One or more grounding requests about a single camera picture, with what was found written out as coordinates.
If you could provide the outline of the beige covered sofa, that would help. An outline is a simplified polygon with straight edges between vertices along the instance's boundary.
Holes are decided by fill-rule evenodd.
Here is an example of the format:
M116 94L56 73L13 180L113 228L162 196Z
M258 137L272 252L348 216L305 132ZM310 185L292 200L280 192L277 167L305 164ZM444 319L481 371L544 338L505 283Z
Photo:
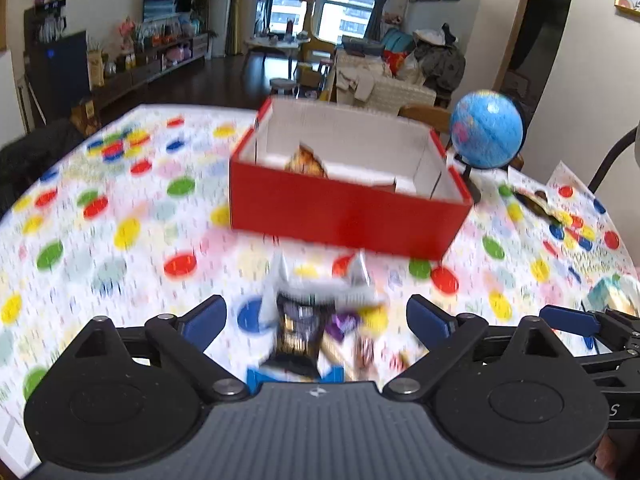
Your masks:
M335 102L397 115L407 105L434 105L436 92L395 78L382 58L338 50L332 68Z

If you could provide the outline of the dark tv console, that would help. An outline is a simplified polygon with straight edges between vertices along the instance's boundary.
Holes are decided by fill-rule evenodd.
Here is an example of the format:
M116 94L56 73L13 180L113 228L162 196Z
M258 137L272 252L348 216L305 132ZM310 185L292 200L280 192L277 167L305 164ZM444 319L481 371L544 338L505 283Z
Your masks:
M199 34L137 53L135 66L108 76L102 87L92 90L94 107L99 112L179 67L205 58L208 44L209 34Z

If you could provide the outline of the white snack packet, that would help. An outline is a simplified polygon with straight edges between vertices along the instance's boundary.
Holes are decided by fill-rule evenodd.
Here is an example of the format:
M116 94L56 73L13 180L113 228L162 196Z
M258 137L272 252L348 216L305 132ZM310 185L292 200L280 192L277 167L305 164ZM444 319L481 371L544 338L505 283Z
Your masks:
M386 301L370 278L363 252L356 252L350 259L344 278L301 278L294 274L282 252L277 252L264 281L258 312L260 325L277 322L279 295L313 306L329 304L337 312L373 308Z

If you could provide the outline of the round coffee table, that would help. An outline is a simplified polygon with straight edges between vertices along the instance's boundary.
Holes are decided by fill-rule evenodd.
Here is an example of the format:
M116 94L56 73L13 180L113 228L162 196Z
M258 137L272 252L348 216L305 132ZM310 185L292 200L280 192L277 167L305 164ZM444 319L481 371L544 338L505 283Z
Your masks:
M245 41L247 64L252 54L261 54L265 58L268 54L282 54L288 60L288 79L293 76L293 62L298 59L302 47L308 44L308 37L293 37L291 40L280 39L276 36L253 37Z

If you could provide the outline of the yellow black snack wrapper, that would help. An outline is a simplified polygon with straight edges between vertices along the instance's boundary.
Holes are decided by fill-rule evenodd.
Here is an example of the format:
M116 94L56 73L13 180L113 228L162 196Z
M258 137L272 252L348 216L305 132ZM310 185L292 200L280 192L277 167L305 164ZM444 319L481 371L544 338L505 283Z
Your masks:
M567 226L570 228L573 225L572 218L565 220L562 214L553 212L548 205L537 196L529 195L518 190L513 190L512 193L521 205L537 218L541 218L541 220L550 224L550 226Z

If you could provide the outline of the black jacket on chair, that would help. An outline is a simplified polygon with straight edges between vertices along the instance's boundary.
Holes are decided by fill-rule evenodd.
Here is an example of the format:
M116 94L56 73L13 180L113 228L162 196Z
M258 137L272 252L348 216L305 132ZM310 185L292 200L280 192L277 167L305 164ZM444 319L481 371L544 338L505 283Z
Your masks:
M35 128L1 149L0 212L14 203L53 165L85 140L68 120Z

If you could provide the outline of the red cardboard box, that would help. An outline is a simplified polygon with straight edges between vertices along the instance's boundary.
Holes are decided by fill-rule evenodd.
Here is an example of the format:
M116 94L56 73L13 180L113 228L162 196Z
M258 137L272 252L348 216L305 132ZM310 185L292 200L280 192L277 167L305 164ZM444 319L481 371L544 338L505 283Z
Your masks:
M284 170L305 144L326 178ZM473 206L437 133L406 118L272 96L229 160L233 229L439 260Z

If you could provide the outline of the purple candy wrapper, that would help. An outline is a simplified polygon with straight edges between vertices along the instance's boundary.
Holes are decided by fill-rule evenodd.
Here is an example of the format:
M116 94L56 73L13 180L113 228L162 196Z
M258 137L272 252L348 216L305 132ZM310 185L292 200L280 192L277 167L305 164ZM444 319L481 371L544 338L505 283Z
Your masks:
M357 313L334 313L326 323L326 333L341 344L347 335L358 328L360 321L361 318Z

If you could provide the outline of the beige sausage stick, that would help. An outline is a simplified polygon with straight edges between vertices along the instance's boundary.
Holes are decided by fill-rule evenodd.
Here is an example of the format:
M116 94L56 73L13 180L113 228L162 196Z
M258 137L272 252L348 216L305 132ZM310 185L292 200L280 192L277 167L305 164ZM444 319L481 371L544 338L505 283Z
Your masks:
M332 366L343 369L346 382L354 382L358 378L354 367L354 356L343 351L342 346L328 334L323 335L320 350Z

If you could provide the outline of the black snack packet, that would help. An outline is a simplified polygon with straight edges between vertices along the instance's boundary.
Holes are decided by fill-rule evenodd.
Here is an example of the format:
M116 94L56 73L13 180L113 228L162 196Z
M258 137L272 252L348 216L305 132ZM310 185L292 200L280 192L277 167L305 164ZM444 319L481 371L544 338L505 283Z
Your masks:
M278 327L272 351L262 366L319 379L318 359L326 323L335 302L295 297L279 292Z

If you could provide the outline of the orange foil snack in box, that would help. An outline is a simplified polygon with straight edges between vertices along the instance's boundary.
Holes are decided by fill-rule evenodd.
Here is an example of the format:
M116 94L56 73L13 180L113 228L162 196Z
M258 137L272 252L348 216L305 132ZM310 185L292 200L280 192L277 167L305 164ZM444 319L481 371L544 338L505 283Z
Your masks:
M308 176L319 178L326 178L328 176L322 161L318 159L311 148L308 148L308 146L303 143L299 144L297 151L285 164L284 170L295 172L296 174L308 174Z

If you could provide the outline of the blue globe on stand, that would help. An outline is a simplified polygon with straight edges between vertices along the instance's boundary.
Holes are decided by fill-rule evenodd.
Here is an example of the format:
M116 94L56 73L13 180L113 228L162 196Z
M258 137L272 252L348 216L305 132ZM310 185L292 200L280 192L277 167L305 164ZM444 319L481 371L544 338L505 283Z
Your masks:
M507 96L491 90L466 94L449 121L454 159L463 165L462 180L478 204L482 194L472 170L504 169L516 159L526 140L522 114Z

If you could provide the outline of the red white candy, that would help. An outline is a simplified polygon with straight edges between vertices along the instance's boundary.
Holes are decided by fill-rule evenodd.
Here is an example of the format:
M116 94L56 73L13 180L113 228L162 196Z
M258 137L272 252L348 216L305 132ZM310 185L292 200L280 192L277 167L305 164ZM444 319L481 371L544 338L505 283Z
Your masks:
M358 370L367 370L374 361L374 341L365 336L357 336L355 341L355 365Z

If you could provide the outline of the wooden chair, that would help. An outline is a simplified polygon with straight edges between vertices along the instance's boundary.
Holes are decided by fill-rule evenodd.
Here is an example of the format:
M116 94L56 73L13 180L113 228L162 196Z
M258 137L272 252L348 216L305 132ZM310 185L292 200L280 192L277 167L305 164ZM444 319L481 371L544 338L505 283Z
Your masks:
M401 107L399 117L423 122L438 133L449 133L451 114L446 108L426 104L411 104Z

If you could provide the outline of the balloon pattern tablecloth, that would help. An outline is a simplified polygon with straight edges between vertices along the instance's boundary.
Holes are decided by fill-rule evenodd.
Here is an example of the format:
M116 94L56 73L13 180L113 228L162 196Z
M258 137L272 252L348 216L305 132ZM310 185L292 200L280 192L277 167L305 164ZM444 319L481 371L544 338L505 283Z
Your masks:
M258 323L271 259L296 276L337 278L352 248L235 231L229 160L258 112L140 106L47 170L1 221L1 459L7 476L39 460L23 411L38 382L77 333L104 314L118 326L180 315L219 295L226 328L208 354L236 376L257 370L272 346ZM446 311L513 324L546 304L576 308L602 278L637 267L608 212L567 167L545 184L513 170L477 172L482 198L446 254L421 260L366 253L384 304L358 312L340 344L356 380L389 382L424 355L409 332L414 294ZM537 196L573 225L550 226L513 196ZM357 336L374 341L367 370Z

